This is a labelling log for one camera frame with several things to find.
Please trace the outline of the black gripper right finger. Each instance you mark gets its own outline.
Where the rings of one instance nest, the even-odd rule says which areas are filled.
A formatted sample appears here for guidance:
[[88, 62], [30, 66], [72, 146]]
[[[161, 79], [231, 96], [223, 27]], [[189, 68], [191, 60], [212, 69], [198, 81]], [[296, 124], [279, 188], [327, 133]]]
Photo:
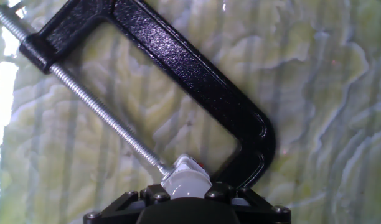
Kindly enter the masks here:
[[227, 204], [240, 223], [291, 224], [289, 208], [271, 205], [251, 188], [235, 189], [228, 184], [215, 182], [204, 198]]

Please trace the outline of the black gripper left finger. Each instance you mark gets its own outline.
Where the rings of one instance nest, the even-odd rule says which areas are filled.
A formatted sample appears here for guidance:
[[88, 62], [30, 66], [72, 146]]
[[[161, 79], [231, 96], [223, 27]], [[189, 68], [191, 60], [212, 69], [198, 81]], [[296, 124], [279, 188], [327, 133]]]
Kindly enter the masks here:
[[171, 196], [160, 184], [138, 191], [125, 192], [102, 211], [83, 216], [83, 224], [135, 224], [141, 212], [150, 205], [167, 202]]

